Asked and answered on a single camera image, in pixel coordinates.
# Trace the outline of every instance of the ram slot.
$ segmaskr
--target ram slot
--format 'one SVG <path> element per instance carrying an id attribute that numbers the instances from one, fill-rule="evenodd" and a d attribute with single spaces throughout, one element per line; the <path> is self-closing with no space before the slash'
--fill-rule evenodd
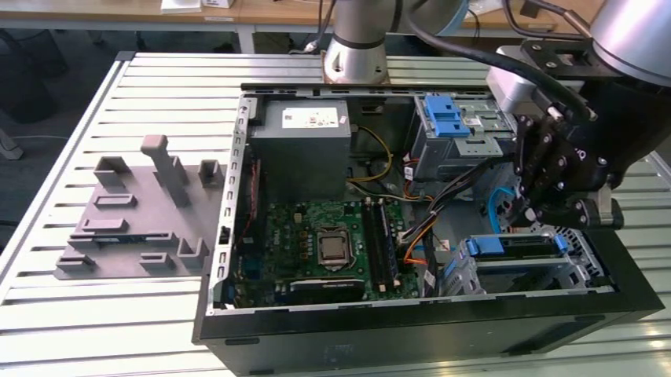
<path id="1" fill-rule="evenodd" d="M 381 224 L 382 233 L 385 234 L 385 242 L 383 242 L 383 259 L 385 259 L 385 270 L 390 271 L 390 282 L 394 284 L 394 287 L 401 285 L 401 282 L 397 280 L 399 276 L 399 264 L 397 262 L 397 250 L 395 250 L 395 239 L 391 236 L 391 224 L 390 218 L 387 217 L 387 211 L 385 208 L 385 200 L 375 204 L 375 215 L 377 215 L 377 223 Z"/>
<path id="2" fill-rule="evenodd" d="M 394 282 L 394 277 L 391 276 L 389 257 L 385 251 L 386 237 L 381 219 L 381 207 L 370 199 L 365 200 L 362 204 L 362 222 L 365 226 L 371 283 L 378 291 L 386 292 L 387 286 Z"/>

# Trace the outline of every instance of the motherboard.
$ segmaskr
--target motherboard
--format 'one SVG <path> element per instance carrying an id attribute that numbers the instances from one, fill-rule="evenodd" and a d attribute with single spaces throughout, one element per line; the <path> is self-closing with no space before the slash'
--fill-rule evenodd
<path id="1" fill-rule="evenodd" d="M 418 277 L 397 254 L 403 228 L 394 200 L 271 204 L 265 248 L 243 256 L 238 304 L 418 298 Z"/>

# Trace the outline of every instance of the wooden desk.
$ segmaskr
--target wooden desk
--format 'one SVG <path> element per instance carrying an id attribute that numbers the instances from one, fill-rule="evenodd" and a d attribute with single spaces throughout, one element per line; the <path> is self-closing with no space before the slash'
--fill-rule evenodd
<path id="1" fill-rule="evenodd" d="M 242 23 L 317 25 L 319 0 L 281 0 L 278 2 L 273 2 L 271 0 L 243 1 L 243 9 L 239 14 Z M 605 0 L 550 0 L 550 2 L 569 9 L 574 9 L 589 21 L 593 21 Z M 519 14 L 522 2 L 515 2 L 513 8 L 517 10 L 517 21 L 523 27 L 537 30 L 573 31 L 571 26 L 559 15 L 542 10 L 538 18 L 534 19 Z M 519 36 L 510 28 L 506 14 L 502 10 L 486 13 L 481 15 L 478 19 L 481 21 L 483 37 Z M 463 22 L 463 29 L 475 28 L 475 26 L 475 19 L 467 18 Z M 471 31 L 462 30 L 461 32 L 466 35 L 473 34 Z"/>
<path id="2" fill-rule="evenodd" d="M 238 22 L 243 0 L 233 8 L 203 7 L 201 13 L 162 14 L 160 0 L 2 0 L 0 20 L 84 20 L 205 23 L 209 17 Z"/>

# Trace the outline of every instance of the table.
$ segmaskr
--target table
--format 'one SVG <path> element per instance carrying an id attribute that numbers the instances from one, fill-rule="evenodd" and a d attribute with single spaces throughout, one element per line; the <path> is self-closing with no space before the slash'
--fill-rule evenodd
<path id="1" fill-rule="evenodd" d="M 486 74 L 486 66 L 459 58 L 390 58 L 394 84 L 482 87 Z M 3 375 L 231 375 L 191 343 L 198 277 L 59 281 L 52 270 L 96 184 L 99 158 L 122 155 L 128 164 L 150 165 L 138 152 L 143 136 L 167 134 L 183 164 L 227 162 L 243 82 L 319 83 L 319 57 L 138 53 L 115 62 L 0 257 Z M 671 170 L 654 153 L 614 193 L 627 224 L 619 237 L 669 308 L 670 182 Z M 547 355 L 319 375 L 665 375 L 670 337 L 666 309 Z"/>
<path id="2" fill-rule="evenodd" d="M 553 0 L 593 20 L 605 0 Z M 243 53 L 254 53 L 255 32 L 317 31 L 317 0 L 237 0 L 231 9 L 205 7 L 201 13 L 160 14 L 160 0 L 3 0 L 0 27 L 126 31 L 234 31 Z M 503 11 L 479 17 L 482 37 L 519 37 Z M 537 19 L 518 15 L 523 27 L 573 31 L 565 20 L 541 11 Z M 471 36 L 467 20 L 457 36 Z"/>

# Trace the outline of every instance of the aluminum table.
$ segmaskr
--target aluminum table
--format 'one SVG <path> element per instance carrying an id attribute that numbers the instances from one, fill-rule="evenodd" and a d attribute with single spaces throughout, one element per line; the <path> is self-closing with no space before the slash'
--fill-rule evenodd
<path id="1" fill-rule="evenodd" d="M 485 86 L 459 58 L 390 58 L 395 84 Z M 318 57 L 138 53 L 118 60 L 0 257 L 3 375 L 233 375 L 191 343 L 199 278 L 59 281 L 52 276 L 96 184 L 102 156 L 150 165 L 146 134 L 167 134 L 183 164 L 229 161 L 243 82 L 322 82 Z M 671 170 L 654 153 L 615 198 L 619 237 L 671 307 Z M 546 355 L 317 375 L 671 375 L 671 309 L 606 328 Z"/>

